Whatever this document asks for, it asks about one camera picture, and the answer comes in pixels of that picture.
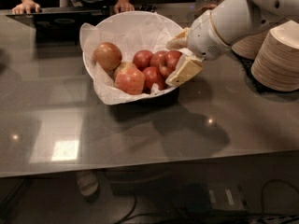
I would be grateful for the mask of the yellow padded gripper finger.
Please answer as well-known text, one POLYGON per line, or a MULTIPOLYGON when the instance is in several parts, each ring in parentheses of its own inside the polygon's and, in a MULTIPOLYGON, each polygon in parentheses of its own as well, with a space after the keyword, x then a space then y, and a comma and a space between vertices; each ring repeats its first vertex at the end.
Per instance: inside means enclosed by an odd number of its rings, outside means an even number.
POLYGON ((187 47, 187 37, 190 28, 186 27, 166 43, 168 49, 184 49, 187 47))
POLYGON ((195 55, 182 53, 176 69, 165 82, 169 86, 178 87, 200 73, 202 68, 203 59, 195 55))

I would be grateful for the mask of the person's left hand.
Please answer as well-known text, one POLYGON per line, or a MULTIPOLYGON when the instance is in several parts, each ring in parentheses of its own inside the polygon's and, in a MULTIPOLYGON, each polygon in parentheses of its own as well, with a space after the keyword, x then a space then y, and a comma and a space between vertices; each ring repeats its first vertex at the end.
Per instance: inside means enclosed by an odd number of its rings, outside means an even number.
POLYGON ((118 1, 114 6, 114 12, 116 14, 122 12, 134 11, 134 10, 135 10, 134 6, 127 1, 118 1))

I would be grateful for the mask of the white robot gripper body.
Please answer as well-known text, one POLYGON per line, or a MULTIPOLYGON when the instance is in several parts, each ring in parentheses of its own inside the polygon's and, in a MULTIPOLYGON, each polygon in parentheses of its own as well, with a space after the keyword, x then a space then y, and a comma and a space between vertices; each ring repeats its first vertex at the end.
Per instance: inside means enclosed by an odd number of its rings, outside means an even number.
POLYGON ((211 10, 207 10, 192 23, 187 35, 187 49, 207 61, 220 58, 230 49, 217 32, 211 10))

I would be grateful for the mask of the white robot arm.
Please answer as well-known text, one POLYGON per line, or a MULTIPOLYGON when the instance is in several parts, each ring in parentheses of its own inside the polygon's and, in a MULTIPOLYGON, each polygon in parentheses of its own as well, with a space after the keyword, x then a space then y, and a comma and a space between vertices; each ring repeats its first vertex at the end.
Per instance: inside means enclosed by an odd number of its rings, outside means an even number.
POLYGON ((187 82, 201 71, 203 62, 216 60, 244 37, 287 20, 299 20, 299 0, 222 1, 167 42, 169 49, 188 49, 191 53, 180 57, 166 83, 177 87, 187 82))

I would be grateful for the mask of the person's right hand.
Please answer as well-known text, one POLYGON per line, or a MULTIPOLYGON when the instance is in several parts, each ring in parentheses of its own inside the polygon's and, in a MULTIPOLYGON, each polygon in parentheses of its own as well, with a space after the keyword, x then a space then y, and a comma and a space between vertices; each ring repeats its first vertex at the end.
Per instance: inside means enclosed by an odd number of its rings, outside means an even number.
POLYGON ((33 0, 23 0, 20 4, 12 8, 14 14, 30 14, 32 12, 38 13, 41 7, 33 0))

